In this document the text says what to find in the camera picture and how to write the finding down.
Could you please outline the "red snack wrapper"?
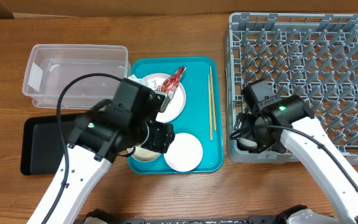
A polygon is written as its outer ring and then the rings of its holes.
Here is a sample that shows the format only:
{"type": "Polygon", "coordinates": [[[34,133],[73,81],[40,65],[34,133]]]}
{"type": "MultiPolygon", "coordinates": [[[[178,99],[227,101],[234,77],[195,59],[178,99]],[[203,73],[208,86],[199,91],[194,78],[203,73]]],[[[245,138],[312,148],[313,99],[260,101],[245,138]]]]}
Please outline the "red snack wrapper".
{"type": "Polygon", "coordinates": [[[166,80],[163,81],[162,84],[160,84],[157,87],[157,91],[164,92],[168,95],[168,97],[172,100],[177,88],[179,86],[179,83],[181,82],[181,78],[185,72],[185,67],[180,67],[174,75],[168,77],[166,80]]]}

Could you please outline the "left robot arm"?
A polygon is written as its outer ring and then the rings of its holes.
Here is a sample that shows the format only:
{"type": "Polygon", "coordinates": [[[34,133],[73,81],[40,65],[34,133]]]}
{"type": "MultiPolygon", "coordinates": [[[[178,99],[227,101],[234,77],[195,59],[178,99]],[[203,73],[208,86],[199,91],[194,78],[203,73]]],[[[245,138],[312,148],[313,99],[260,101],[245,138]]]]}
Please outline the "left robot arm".
{"type": "Polygon", "coordinates": [[[128,78],[113,99],[96,103],[75,119],[62,138],[63,157],[29,223],[73,223],[94,186],[117,156],[141,147],[165,154],[175,138],[173,125],[160,123],[170,97],[128,78]]]}

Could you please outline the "grey bowl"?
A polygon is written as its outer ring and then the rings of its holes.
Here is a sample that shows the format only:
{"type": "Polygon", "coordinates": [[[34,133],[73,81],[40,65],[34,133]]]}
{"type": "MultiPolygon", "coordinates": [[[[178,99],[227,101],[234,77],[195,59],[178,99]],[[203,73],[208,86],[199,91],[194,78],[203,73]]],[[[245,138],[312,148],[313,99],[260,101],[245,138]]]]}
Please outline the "grey bowl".
{"type": "Polygon", "coordinates": [[[158,158],[161,153],[153,152],[148,149],[141,147],[131,147],[127,148],[127,152],[131,154],[131,157],[140,162],[150,162],[158,158]]]}

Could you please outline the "white paper cup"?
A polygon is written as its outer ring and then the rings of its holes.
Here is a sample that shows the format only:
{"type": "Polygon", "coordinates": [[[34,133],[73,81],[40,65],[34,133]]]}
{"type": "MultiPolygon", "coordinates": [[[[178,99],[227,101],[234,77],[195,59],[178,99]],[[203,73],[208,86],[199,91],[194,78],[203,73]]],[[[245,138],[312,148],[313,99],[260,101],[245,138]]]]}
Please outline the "white paper cup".
{"type": "Polygon", "coordinates": [[[257,143],[246,138],[239,138],[238,143],[246,150],[254,150],[257,148],[257,143]]]}

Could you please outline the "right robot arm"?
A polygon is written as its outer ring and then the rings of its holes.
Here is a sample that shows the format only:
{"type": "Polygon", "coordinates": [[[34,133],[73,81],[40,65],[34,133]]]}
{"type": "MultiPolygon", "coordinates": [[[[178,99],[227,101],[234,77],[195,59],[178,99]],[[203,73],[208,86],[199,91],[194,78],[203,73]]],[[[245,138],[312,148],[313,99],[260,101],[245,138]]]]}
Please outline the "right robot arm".
{"type": "Polygon", "coordinates": [[[296,205],[276,215],[274,223],[358,223],[358,172],[329,139],[313,110],[298,95],[281,99],[264,79],[245,86],[242,95],[250,112],[237,115],[229,138],[245,151],[288,149],[336,212],[330,217],[296,205]]]}

